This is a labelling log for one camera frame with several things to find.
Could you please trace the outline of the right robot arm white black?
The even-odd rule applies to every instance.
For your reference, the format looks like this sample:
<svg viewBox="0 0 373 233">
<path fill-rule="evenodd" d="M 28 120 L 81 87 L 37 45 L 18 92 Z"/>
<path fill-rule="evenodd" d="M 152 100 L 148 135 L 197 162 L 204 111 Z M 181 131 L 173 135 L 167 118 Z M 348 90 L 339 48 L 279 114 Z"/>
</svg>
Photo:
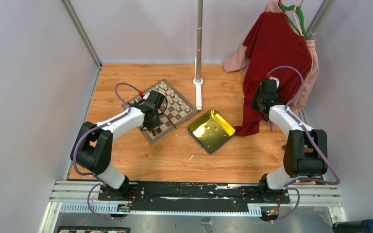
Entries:
<svg viewBox="0 0 373 233">
<path fill-rule="evenodd" d="M 251 107 L 275 123 L 287 137 L 283 165 L 264 174 L 258 183 L 258 197 L 263 202 L 277 200 L 284 189 L 297 181 L 307 181 L 328 170 L 327 134 L 305 125 L 290 108 L 278 99 L 275 79 L 262 79 Z"/>
</svg>

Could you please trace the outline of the wooden folding chess board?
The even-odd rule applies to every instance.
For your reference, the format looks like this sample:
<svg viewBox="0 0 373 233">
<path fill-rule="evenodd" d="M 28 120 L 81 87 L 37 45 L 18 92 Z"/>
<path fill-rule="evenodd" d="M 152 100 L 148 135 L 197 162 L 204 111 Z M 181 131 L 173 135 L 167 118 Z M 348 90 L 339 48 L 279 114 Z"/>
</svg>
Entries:
<svg viewBox="0 0 373 233">
<path fill-rule="evenodd" d="M 164 114 L 160 116 L 162 124 L 152 130 L 141 131 L 147 141 L 153 145 L 160 141 L 162 138 L 167 136 L 173 130 L 179 128 L 182 124 L 188 121 L 190 118 L 195 116 L 198 112 L 196 107 L 190 103 L 168 80 L 161 79 L 155 84 L 143 90 L 144 94 L 155 90 L 163 94 L 169 101 L 169 105 L 166 106 L 164 101 L 159 113 L 164 111 Z M 157 133 L 156 129 L 160 128 L 161 133 Z"/>
</svg>

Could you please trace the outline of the gold metal tray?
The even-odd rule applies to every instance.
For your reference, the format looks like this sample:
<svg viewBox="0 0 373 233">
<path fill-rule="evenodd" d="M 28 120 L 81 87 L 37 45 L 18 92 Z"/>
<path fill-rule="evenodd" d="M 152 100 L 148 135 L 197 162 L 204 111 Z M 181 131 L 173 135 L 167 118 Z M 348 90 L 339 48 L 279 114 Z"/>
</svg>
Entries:
<svg viewBox="0 0 373 233">
<path fill-rule="evenodd" d="M 236 133 L 235 128 L 215 109 L 210 109 L 187 127 L 189 135 L 209 154 L 214 154 Z"/>
</svg>

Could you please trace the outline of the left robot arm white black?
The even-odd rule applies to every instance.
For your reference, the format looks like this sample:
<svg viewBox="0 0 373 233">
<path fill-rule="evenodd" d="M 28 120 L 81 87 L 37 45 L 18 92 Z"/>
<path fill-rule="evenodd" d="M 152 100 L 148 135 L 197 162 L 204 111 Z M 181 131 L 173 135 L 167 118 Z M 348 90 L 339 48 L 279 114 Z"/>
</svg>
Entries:
<svg viewBox="0 0 373 233">
<path fill-rule="evenodd" d="M 163 103 L 168 103 L 163 94 L 154 90 L 139 95 L 140 101 L 125 103 L 126 109 L 112 118 L 96 124 L 83 123 L 71 151 L 74 170 L 82 176 L 95 177 L 117 200 L 125 200 L 130 191 L 128 177 L 111 162 L 114 141 L 133 128 L 159 126 L 160 108 Z"/>
</svg>

